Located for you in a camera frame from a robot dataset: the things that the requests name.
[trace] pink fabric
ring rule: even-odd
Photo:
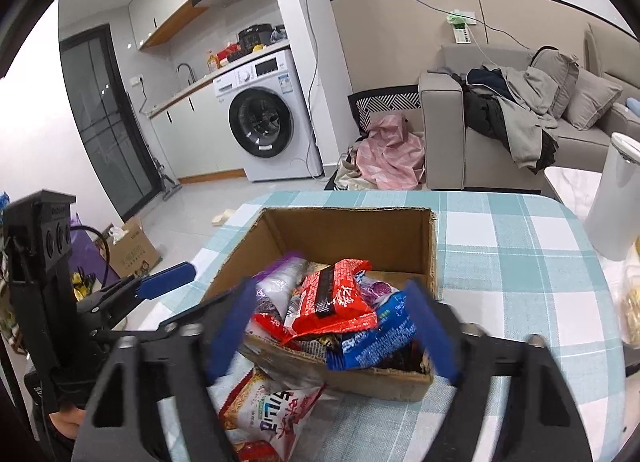
[[[414,189],[424,173],[424,144],[407,130],[400,114],[389,114],[372,122],[369,137],[356,155],[362,177],[378,189]]]

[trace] white front-load washing machine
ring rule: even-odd
[[[218,102],[244,150],[247,178],[322,175],[322,163],[290,49],[257,58],[214,80]]]

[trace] checkered tablecloth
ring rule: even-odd
[[[274,206],[433,209],[443,301],[493,336],[544,336],[578,403],[593,459],[608,462],[617,453],[625,405],[618,321],[598,259],[571,211],[534,195],[277,192],[243,205],[217,230],[193,261],[196,280],[163,296],[162,312],[171,315],[197,304],[260,210]],[[507,383],[494,378],[475,462],[491,458]],[[439,377],[422,402],[409,404],[328,392],[309,418],[292,460],[420,461],[453,392]],[[172,453],[174,460],[186,456],[179,439]]]

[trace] washing machine drum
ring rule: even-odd
[[[293,132],[291,112],[268,90],[240,92],[229,107],[229,125],[236,141],[256,157],[273,157],[284,150]]]

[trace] black and white patterned fabric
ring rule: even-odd
[[[370,114],[373,112],[420,108],[418,85],[363,90],[352,94],[348,99],[353,120],[363,135],[369,130]]]

